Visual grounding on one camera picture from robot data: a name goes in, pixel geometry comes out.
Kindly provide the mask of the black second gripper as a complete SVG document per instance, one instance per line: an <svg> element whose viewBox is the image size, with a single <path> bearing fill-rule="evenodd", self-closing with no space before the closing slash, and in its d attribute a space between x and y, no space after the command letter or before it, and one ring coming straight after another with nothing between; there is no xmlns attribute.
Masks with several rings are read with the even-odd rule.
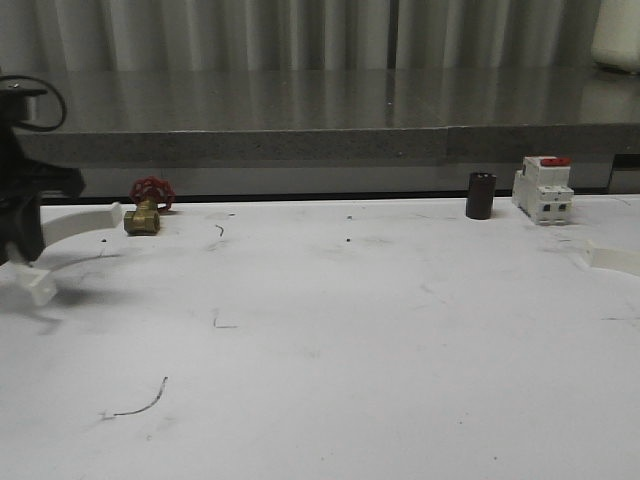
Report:
<svg viewBox="0 0 640 480"><path fill-rule="evenodd" d="M57 99L60 117L52 125L29 120L32 105L43 95ZM61 92L51 83L29 75L1 77L1 264L9 260L7 246L14 245L27 261L35 261L45 249L41 224L41 195L57 193L77 198L85 181L77 168L62 167L26 156L15 134L17 129L49 133L61 127L68 108Z"/></svg>

